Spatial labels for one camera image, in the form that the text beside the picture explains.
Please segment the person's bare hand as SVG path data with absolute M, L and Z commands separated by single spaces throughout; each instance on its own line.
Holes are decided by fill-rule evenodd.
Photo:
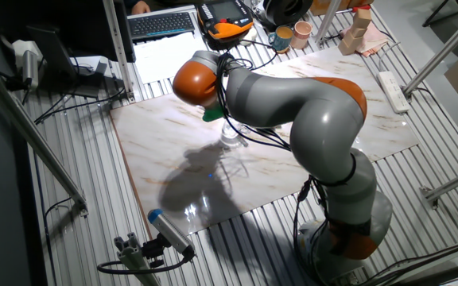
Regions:
M 135 4 L 131 8 L 132 15 L 147 14 L 150 11 L 151 9 L 149 5 L 143 0 L 136 1 Z

